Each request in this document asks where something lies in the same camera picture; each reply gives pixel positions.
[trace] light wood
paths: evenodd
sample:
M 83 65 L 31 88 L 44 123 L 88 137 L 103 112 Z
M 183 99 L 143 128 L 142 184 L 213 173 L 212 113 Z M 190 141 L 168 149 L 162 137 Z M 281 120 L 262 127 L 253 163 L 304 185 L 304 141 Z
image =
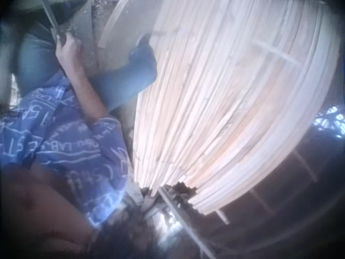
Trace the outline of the light wood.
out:
M 116 4 L 114 11 L 110 15 L 109 20 L 106 26 L 104 27 L 101 38 L 98 41 L 98 47 L 105 48 L 107 46 L 109 36 L 111 35 L 111 31 L 127 3 L 128 0 L 119 0 Z
M 139 95 L 135 180 L 184 182 L 203 214 L 239 198 L 294 149 L 339 56 L 314 1 L 164 0 L 152 37 L 158 77 Z

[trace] wooden plank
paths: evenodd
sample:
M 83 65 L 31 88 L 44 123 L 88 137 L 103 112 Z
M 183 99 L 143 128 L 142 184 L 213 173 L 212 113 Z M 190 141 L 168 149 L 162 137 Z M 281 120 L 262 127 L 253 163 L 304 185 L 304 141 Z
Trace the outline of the wooden plank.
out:
M 302 138 L 330 86 L 340 38 L 313 2 L 170 4 L 159 27 L 173 33 L 155 40 L 158 79 L 137 109 L 135 177 L 153 193 L 197 187 L 193 207 L 219 212 Z
M 125 8 L 126 4 L 128 3 L 128 0 L 119 0 L 112 15 L 110 16 L 106 26 L 104 27 L 102 36 L 100 40 L 98 41 L 97 46 L 101 48 L 105 48 L 108 43 L 109 35 L 111 34 L 111 31 L 113 30 L 113 27 L 120 17 L 123 9 Z
M 170 207 L 171 211 L 174 213 L 176 219 L 181 223 L 185 231 L 189 234 L 189 236 L 194 240 L 194 242 L 204 251 L 204 253 L 210 258 L 215 259 L 216 255 L 212 251 L 212 249 L 203 241 L 203 239 L 199 236 L 199 234 L 191 227 L 191 224 L 188 222 L 187 217 L 184 216 L 183 211 L 181 211 L 174 201 L 171 199 L 170 195 L 164 188 L 160 188 L 158 190 L 159 194 L 166 202 L 166 204 Z

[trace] wooden beam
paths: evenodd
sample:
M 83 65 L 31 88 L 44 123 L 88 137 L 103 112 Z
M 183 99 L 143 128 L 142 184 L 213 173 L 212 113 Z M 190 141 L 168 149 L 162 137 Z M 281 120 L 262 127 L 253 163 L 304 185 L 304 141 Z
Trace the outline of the wooden beam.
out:
M 191 224 L 188 222 L 188 219 L 184 216 L 184 213 L 176 206 L 175 202 L 170 198 L 169 193 L 164 189 L 164 187 L 158 189 L 159 194 L 170 207 L 171 211 L 174 213 L 176 219 L 183 226 L 185 231 L 189 236 L 194 240 L 194 242 L 203 250 L 203 252 L 211 259 L 216 258 L 215 253 L 212 249 L 203 241 L 199 234 L 192 228 Z
M 106 26 L 104 27 L 101 38 L 98 41 L 98 44 L 97 44 L 98 47 L 105 48 L 107 46 L 112 29 L 116 21 L 119 19 L 127 3 L 128 3 L 128 0 L 119 0 L 118 3 L 116 4 L 114 11 L 112 12 Z

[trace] leg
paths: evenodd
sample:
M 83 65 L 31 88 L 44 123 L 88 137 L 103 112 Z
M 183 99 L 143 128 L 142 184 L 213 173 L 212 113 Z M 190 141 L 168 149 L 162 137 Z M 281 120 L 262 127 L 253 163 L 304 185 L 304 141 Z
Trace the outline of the leg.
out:
M 50 30 L 35 23 L 20 44 L 15 76 L 22 97 L 45 83 L 60 70 Z
M 108 111 L 119 107 L 153 83 L 157 64 L 148 44 L 137 46 L 129 55 L 127 65 L 90 79 Z
M 73 0 L 54 5 L 53 12 L 58 24 L 67 21 L 86 2 Z M 46 86 L 46 82 L 60 70 L 55 56 L 55 42 L 50 22 L 43 10 L 28 15 L 21 21 L 26 31 L 20 43 L 14 74 L 21 96 Z

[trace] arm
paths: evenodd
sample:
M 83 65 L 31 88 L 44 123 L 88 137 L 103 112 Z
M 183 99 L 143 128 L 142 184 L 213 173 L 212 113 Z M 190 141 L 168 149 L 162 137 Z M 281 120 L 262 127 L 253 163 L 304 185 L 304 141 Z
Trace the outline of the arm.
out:
M 108 112 L 86 77 L 79 59 L 79 46 L 80 41 L 67 33 L 64 46 L 58 38 L 56 56 L 71 81 L 85 116 L 91 121 L 97 121 L 105 117 Z

